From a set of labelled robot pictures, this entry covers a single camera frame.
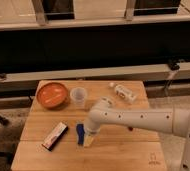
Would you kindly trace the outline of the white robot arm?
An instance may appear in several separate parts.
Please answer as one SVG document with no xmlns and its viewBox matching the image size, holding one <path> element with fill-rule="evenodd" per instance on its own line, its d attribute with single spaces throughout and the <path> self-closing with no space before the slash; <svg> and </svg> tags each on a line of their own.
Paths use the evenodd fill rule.
<svg viewBox="0 0 190 171">
<path fill-rule="evenodd" d="M 190 171 L 190 109 L 116 109 L 112 100 L 100 98 L 84 121 L 86 135 L 95 135 L 105 124 L 122 125 L 185 138 L 180 171 Z"/>
</svg>

